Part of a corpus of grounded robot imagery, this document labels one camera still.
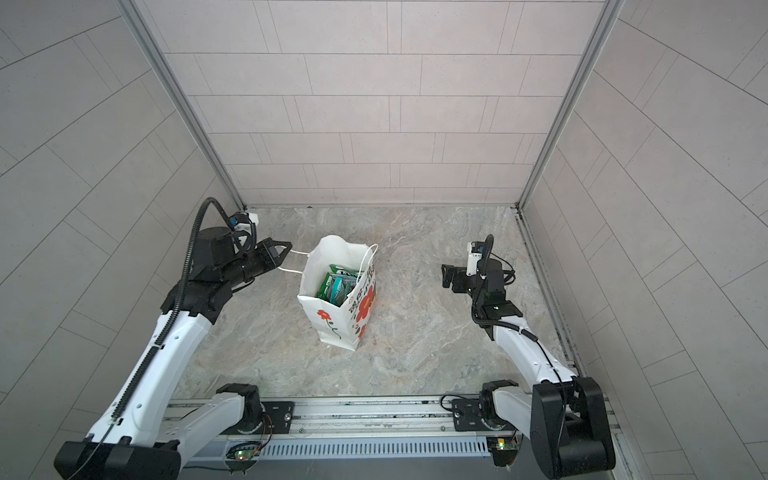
metal corner post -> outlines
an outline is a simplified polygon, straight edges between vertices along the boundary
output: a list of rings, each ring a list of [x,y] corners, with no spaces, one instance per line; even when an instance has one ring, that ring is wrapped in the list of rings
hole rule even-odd
[[[141,47],[141,50],[147,57],[147,60],[149,61],[152,69],[160,79],[163,88],[165,88],[165,91],[168,93],[171,101],[176,106],[181,119],[187,125],[190,133],[192,133],[192,137],[200,147],[200,151],[202,151],[203,155],[205,155],[205,158],[208,159],[210,166],[214,169],[217,177],[219,177],[219,180],[221,180],[221,183],[227,189],[230,196],[232,197],[232,200],[234,200],[238,208],[244,208],[246,205],[243,202],[243,198],[240,196],[240,193],[232,183],[230,176],[224,169],[224,165],[221,163],[221,159],[216,153],[216,150],[214,150],[214,146],[210,143],[205,130],[203,130],[201,127],[200,121],[197,119],[194,110],[192,110],[186,95],[184,95],[184,93],[181,91],[181,86],[174,77],[174,74],[171,72],[170,66],[165,61],[165,57],[157,46],[157,43],[155,43],[154,39],[152,38],[152,34],[149,32],[147,25],[144,23],[144,19],[141,17],[141,14],[134,4],[134,1],[114,1],[117,4],[118,10],[123,16],[125,23],[128,25],[131,33],[133,33],[134,38],[136,38],[139,47]]]
[[[624,0],[605,0],[603,9],[600,12],[598,21],[594,25],[592,35],[587,42],[587,47],[584,49],[584,54],[581,56],[581,60],[576,67],[571,83],[568,85],[568,90],[565,92],[563,102],[560,104],[558,114],[555,116],[552,126],[547,133],[547,137],[544,140],[544,145],[541,147],[541,152],[536,159],[536,163],[531,171],[531,176],[528,178],[528,182],[525,183],[523,194],[518,202],[518,209],[521,214],[524,213],[525,207],[531,199],[534,187],[541,177],[547,160],[552,155],[555,145],[562,134],[565,122],[568,116],[576,105],[581,91],[584,89],[584,85],[587,83],[589,74],[592,72],[595,62],[598,60],[600,50],[603,48],[603,44],[608,38],[608,34],[611,33],[611,29],[616,22],[616,18],[619,14],[619,9]]]

flower stem print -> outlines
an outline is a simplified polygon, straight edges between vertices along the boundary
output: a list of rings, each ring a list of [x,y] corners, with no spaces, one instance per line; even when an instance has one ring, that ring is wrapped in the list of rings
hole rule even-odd
[[[338,329],[333,327],[333,322],[331,322],[331,315],[329,315],[329,314],[328,314],[328,312],[326,312],[325,310],[317,310],[317,315],[318,315],[318,316],[319,316],[321,319],[323,319],[323,320],[325,320],[325,321],[326,321],[326,325],[328,326],[328,328],[330,328],[330,329],[331,329],[331,331],[333,332],[333,334],[334,334],[334,335],[336,335],[336,336],[338,336],[338,337],[339,337],[339,340],[341,340],[341,335],[339,335],[338,333],[336,333],[336,331],[337,331]]]

bag contents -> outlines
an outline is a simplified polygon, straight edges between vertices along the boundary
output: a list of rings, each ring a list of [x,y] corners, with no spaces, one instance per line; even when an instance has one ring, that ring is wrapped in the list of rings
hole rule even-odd
[[[317,290],[316,297],[333,305],[342,306],[346,296],[357,285],[359,273],[340,265],[331,265],[330,269],[331,272],[326,273],[325,279]]]

wall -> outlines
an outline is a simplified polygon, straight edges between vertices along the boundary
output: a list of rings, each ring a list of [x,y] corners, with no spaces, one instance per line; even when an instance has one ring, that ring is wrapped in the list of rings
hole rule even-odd
[[[143,351],[207,195],[227,200],[112,2],[0,3],[0,477],[57,478]]]
[[[600,2],[137,0],[248,204],[511,204]]]
[[[642,478],[768,472],[767,29],[627,0],[525,208]]]

white paper bag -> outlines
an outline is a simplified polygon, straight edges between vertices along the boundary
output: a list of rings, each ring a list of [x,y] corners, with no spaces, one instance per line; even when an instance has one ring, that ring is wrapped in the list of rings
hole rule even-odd
[[[376,298],[373,255],[377,247],[375,243],[368,247],[329,235],[323,237],[315,250],[310,252],[301,276],[298,298],[321,342],[352,351],[357,348]],[[357,286],[342,306],[315,297],[332,264],[360,271]]]

